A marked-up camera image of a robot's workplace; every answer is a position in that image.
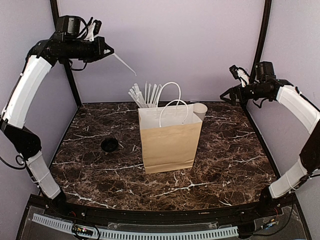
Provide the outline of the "left black frame post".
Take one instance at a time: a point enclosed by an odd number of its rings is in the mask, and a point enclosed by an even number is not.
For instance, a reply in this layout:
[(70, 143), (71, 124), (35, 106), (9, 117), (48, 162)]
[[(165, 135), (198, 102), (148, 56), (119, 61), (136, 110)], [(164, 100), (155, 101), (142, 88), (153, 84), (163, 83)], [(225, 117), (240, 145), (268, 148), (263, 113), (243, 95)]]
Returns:
[[(49, 2), (50, 2), (50, 9), (51, 9), (51, 14), (52, 14), (53, 24), (55, 27), (57, 24), (57, 20), (60, 16), (59, 9), (58, 9), (58, 1), (57, 0), (50, 0)], [(79, 95), (79, 92), (78, 92), (78, 89), (76, 86), (76, 82), (75, 82), (74, 75), (72, 73), (70, 64), (65, 62), (63, 64), (63, 67), (65, 70), (65, 74), (66, 74), (66, 77), (67, 77), (75, 104), (76, 104), (77, 108), (80, 108), (82, 106), (82, 101), (81, 101), (81, 98), (80, 98), (80, 95)]]

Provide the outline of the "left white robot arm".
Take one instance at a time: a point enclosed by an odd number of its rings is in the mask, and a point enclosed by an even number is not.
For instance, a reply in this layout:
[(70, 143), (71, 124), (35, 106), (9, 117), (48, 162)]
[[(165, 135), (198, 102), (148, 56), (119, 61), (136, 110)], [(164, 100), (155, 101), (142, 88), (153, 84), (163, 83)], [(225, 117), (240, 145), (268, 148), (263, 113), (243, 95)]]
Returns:
[(52, 36), (38, 41), (29, 50), (0, 117), (0, 130), (21, 159), (15, 169), (27, 169), (42, 194), (52, 201), (51, 210), (60, 218), (67, 218), (71, 208), (43, 158), (40, 138), (25, 126), (26, 117), (41, 83), (57, 62), (69, 64), (76, 59), (88, 64), (114, 54), (115, 50), (98, 35), (101, 25), (100, 20), (93, 18), (85, 22), (79, 16), (59, 17)]

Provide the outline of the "black front rail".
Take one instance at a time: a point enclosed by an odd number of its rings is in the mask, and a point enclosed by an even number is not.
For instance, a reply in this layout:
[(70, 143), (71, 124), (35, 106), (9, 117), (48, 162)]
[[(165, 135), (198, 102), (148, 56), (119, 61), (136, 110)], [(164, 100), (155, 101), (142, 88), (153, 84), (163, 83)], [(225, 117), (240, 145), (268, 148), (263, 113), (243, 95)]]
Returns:
[(68, 213), (61, 213), (45, 197), (30, 195), (28, 206), (34, 206), (44, 210), (45, 214), (55, 217), (64, 217), (68, 220), (75, 219), (78, 223), (89, 222), (97, 226), (107, 226), (110, 223), (142, 224), (142, 225), (182, 225), (215, 223), (222, 225), (244, 226), (252, 225), (259, 218), (275, 217), (278, 221), (285, 215), (284, 221), (288, 220), (290, 207), (294, 200), (285, 197), (279, 203), (280, 206), (266, 210), (262, 215), (258, 214), (257, 202), (202, 210), (183, 211), (134, 211), (108, 209), (101, 207), (85, 206), (73, 203), (65, 203), (64, 208)]

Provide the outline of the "black frame post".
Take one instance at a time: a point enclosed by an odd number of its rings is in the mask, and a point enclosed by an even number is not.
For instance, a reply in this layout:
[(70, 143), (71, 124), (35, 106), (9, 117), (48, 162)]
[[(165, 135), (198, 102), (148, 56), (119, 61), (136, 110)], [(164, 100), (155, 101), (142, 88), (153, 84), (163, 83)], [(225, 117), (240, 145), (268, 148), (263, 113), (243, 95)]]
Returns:
[(262, 57), (264, 45), (265, 45), (265, 39), (267, 35), (267, 29), (270, 19), (270, 13), (271, 13), (271, 6), (272, 6), (272, 0), (265, 0), (264, 2), (264, 9), (263, 9), (263, 15), (262, 15), (262, 21), (261, 21), (261, 27), (259, 32), (259, 38), (257, 42), (256, 52), (250, 72), (249, 82), (253, 83), (256, 78), (256, 70), (255, 65), (256, 63), (259, 63)]
[[(57, 0), (50, 0), (49, 2), (50, 2), (50, 9), (51, 9), (51, 14), (52, 14), (53, 24), (55, 27), (57, 24), (57, 20), (60, 16), (59, 9), (58, 9), (58, 1)], [(80, 108), (82, 106), (82, 101), (81, 101), (81, 98), (80, 98), (80, 95), (79, 95), (79, 92), (78, 92), (78, 89), (76, 86), (76, 82), (75, 82), (74, 75), (72, 73), (70, 64), (65, 62), (63, 64), (63, 67), (65, 70), (65, 74), (66, 74), (66, 77), (67, 77), (75, 104), (76, 104), (77, 108)]]

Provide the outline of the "spare black cup lid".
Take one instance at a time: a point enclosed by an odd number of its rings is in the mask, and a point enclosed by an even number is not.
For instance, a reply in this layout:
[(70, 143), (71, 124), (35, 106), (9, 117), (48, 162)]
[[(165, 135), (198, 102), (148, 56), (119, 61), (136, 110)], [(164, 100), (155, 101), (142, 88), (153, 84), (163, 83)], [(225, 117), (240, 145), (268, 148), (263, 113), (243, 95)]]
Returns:
[(111, 153), (118, 149), (119, 143), (115, 138), (106, 138), (101, 142), (100, 146), (103, 151)]

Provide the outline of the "single white straw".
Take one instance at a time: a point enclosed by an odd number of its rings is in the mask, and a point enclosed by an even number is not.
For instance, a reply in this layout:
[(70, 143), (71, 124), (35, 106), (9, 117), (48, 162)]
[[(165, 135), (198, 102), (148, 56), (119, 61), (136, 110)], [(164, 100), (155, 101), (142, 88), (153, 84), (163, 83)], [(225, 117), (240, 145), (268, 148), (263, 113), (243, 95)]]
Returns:
[(120, 61), (126, 68), (128, 68), (135, 77), (137, 77), (137, 73), (122, 58), (120, 58), (116, 53), (113, 53), (113, 56), (115, 56), (118, 61)]

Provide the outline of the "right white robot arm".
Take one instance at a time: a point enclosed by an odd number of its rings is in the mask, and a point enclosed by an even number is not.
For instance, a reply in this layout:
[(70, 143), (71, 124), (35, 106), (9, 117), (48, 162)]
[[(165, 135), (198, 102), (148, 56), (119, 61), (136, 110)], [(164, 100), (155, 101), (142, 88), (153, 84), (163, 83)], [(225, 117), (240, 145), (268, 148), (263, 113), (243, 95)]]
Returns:
[(229, 71), (240, 84), (226, 90), (220, 95), (220, 99), (232, 105), (243, 104), (248, 100), (276, 101), (289, 110), (309, 134), (297, 162), (283, 176), (261, 191), (255, 213), (266, 217), (274, 210), (278, 199), (295, 192), (307, 180), (317, 177), (315, 172), (320, 169), (320, 110), (298, 87), (288, 80), (278, 79), (271, 62), (259, 62), (254, 68), (256, 81), (250, 82), (250, 76), (245, 69), (232, 65)]

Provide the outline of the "brown paper bag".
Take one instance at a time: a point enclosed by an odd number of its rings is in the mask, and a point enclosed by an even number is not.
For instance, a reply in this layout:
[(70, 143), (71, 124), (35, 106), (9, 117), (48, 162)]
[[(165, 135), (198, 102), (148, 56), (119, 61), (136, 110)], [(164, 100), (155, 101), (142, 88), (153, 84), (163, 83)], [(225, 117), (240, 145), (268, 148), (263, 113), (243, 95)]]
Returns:
[(159, 107), (139, 108), (139, 132), (146, 174), (192, 168), (203, 120), (195, 113), (195, 104), (178, 98)]

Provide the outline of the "spare white paper cup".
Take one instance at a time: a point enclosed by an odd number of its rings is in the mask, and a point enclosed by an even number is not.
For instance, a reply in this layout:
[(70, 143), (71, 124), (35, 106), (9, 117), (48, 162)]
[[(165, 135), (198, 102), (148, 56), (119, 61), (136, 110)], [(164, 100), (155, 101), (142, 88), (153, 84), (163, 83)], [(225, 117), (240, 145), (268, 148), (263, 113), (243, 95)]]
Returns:
[(193, 104), (193, 113), (197, 115), (202, 121), (204, 121), (208, 107), (203, 103), (194, 103)]

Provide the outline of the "bundle of wrapped white straws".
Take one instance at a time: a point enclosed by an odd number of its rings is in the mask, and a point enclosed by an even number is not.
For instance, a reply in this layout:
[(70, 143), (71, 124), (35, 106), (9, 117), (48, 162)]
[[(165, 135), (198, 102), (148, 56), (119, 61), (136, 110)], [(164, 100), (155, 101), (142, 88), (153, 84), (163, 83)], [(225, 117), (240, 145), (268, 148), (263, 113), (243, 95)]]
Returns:
[(155, 108), (158, 106), (161, 89), (161, 84), (151, 84), (146, 81), (144, 89), (141, 89), (137, 83), (134, 83), (129, 89), (128, 94), (139, 108)]

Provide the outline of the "right black frame post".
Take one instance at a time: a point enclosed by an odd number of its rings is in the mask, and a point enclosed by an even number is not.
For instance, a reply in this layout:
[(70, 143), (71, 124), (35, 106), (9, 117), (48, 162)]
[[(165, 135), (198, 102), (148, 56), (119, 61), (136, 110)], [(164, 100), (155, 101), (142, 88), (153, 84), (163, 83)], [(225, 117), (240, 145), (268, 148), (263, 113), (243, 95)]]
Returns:
[(263, 9), (263, 15), (262, 15), (262, 21), (261, 21), (261, 27), (259, 32), (259, 38), (257, 42), (256, 52), (250, 72), (249, 82), (253, 83), (256, 78), (256, 70), (255, 65), (256, 63), (259, 63), (262, 57), (264, 45), (265, 45), (265, 39), (267, 35), (267, 29), (270, 19), (270, 13), (271, 13), (271, 6), (272, 6), (272, 0), (265, 0), (264, 2), (264, 9)]

